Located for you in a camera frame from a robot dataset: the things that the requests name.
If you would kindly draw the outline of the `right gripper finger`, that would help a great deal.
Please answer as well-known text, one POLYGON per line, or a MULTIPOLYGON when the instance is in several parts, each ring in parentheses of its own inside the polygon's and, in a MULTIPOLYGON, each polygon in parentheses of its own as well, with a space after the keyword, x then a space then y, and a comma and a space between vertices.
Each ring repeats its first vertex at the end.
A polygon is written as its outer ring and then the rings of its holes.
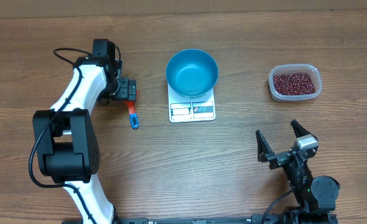
POLYGON ((311 132, 309 132, 308 130, 306 130, 303 126, 301 126, 296 119, 293 119, 290 122, 290 125, 292 126, 292 129, 294 130, 294 134, 295 134, 296 138, 300 138, 300 137, 303 137, 303 136, 306 136, 306 135, 309 135, 310 134, 316 140, 318 139, 318 137, 316 137, 311 132))
POLYGON ((267 143, 265 137, 262 135, 262 132, 260 130, 256 131, 256 139, 258 145, 258 161, 268 162, 269 161, 268 157, 274 155, 273 150, 267 143))

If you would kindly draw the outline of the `orange measuring scoop blue handle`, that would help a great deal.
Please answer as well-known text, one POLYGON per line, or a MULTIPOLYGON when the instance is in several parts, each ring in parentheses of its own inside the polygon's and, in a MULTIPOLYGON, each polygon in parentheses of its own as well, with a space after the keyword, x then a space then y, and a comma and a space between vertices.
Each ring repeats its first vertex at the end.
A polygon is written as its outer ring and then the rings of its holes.
POLYGON ((134 104, 137 100, 137 91, 134 100, 125 100, 124 104, 128 107, 129 120, 133 130, 139 129, 139 120, 136 114, 134 104))

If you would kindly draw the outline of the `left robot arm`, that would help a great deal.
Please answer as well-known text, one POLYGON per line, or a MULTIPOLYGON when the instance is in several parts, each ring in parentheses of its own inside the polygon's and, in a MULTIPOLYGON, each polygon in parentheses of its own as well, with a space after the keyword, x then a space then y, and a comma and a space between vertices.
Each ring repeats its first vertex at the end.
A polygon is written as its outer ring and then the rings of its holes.
POLYGON ((80 223, 119 223, 97 175, 100 149, 90 114, 102 99, 122 101, 131 127, 138 129, 136 81, 121 77, 120 49, 108 39, 95 39, 93 50, 83 51, 71 65, 72 80, 63 95, 32 118, 29 176, 41 188, 65 189, 82 215, 80 223))

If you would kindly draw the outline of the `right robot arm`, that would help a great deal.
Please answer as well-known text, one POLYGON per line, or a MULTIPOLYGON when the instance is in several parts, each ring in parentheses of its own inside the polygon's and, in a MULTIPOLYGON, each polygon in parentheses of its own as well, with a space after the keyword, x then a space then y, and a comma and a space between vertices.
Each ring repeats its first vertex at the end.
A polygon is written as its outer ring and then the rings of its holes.
POLYGON ((307 161, 316 155, 318 137, 301 126, 297 120, 290 122, 296 136, 294 145, 286 152, 274 153, 260 130, 256 131, 258 161, 268 162, 271 170, 282 168, 290 190, 267 207, 262 215, 253 215, 251 221, 260 223, 337 223, 336 209, 340 184, 330 176, 313 177, 307 161), (293 194, 298 206, 287 207, 281 214, 269 212, 286 196, 293 194))

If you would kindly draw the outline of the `white digital kitchen scale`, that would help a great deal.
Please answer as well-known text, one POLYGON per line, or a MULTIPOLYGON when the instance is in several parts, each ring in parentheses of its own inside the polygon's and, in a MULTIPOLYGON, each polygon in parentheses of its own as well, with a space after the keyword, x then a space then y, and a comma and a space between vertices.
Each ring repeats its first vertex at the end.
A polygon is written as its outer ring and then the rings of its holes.
POLYGON ((169 121, 187 123, 213 121, 216 118, 213 89, 200 98, 184 98, 168 86, 169 121))

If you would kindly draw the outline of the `blue metal bowl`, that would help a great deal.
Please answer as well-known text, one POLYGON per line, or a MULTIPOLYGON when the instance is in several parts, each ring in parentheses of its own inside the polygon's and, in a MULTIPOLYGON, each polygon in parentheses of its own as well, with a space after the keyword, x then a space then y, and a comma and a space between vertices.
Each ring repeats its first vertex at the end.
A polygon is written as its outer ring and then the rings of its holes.
POLYGON ((167 62, 165 77, 176 94, 185 98, 199 98, 217 84, 219 68, 215 59, 200 49, 177 52, 167 62))

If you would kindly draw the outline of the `red beans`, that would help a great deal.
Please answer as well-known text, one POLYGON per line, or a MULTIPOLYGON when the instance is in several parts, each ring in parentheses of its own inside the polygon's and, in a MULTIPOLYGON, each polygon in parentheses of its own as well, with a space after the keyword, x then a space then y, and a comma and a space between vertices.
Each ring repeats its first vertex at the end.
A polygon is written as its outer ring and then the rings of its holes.
POLYGON ((311 95, 316 92, 308 73, 276 75, 272 78, 274 88, 281 95, 311 95))

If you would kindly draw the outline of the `clear plastic container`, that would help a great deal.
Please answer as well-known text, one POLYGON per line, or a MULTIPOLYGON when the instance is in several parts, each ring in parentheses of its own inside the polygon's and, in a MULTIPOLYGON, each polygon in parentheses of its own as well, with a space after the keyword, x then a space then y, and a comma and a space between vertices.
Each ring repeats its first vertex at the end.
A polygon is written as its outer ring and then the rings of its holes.
POLYGON ((274 67, 268 83, 271 96, 276 101, 310 100, 317 97, 323 88, 317 68, 305 63, 274 67))

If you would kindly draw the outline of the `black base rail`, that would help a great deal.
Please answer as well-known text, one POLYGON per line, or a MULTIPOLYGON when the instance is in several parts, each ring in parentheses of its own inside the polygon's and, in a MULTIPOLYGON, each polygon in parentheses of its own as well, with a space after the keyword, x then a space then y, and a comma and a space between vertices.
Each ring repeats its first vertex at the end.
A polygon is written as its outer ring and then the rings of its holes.
MULTIPOLYGON (((118 224, 261 224, 262 215, 255 214, 251 217, 238 218, 187 218, 187 219, 147 219, 147 218, 118 218, 113 223, 118 224)), ((299 223, 304 224, 338 224, 336 215, 330 215, 330 220, 327 217, 306 216, 303 214, 299 216, 299 223)))

